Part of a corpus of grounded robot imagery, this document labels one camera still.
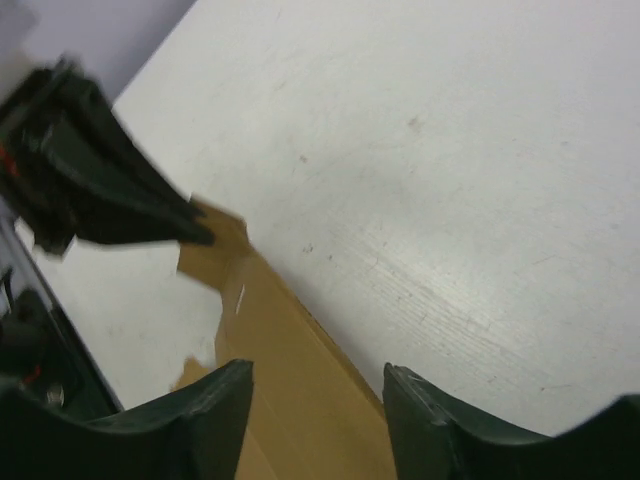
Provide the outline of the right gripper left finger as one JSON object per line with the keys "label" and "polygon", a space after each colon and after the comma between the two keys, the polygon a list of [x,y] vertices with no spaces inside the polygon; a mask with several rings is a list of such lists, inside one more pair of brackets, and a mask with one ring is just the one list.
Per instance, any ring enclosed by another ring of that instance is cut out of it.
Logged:
{"label": "right gripper left finger", "polygon": [[81,422],[1,382],[4,479],[232,479],[253,364],[232,360],[133,409]]}

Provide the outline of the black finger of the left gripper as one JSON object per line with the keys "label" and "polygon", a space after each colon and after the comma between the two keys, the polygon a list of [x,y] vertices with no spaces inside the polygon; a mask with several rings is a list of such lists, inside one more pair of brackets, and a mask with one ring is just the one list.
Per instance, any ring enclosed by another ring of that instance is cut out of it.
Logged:
{"label": "black finger of the left gripper", "polygon": [[115,118],[80,120],[76,128],[91,153],[74,200],[78,238],[102,245],[215,242],[200,223],[204,213],[174,189]]}

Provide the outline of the cardboard box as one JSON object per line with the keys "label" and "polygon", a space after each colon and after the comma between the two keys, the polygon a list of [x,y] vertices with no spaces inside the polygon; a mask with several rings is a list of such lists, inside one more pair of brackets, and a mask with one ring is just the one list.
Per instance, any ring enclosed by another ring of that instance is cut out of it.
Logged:
{"label": "cardboard box", "polygon": [[217,364],[253,363],[237,478],[395,478],[383,406],[366,380],[251,245],[245,221],[191,202],[215,242],[182,245],[177,268],[221,296]]}

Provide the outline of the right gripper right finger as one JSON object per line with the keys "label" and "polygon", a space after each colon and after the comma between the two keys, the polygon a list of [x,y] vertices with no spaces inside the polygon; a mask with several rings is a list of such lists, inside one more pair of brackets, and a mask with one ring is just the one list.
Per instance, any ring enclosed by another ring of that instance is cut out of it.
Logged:
{"label": "right gripper right finger", "polygon": [[384,367],[383,405],[400,479],[636,479],[639,397],[624,395],[548,437]]}

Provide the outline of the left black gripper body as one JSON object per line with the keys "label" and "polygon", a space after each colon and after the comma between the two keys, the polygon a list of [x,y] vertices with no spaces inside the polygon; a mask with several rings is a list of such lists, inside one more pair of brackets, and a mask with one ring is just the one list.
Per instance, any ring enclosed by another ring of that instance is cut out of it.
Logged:
{"label": "left black gripper body", "polygon": [[99,82],[61,58],[31,69],[1,104],[1,192],[37,246],[130,241],[130,137]]}

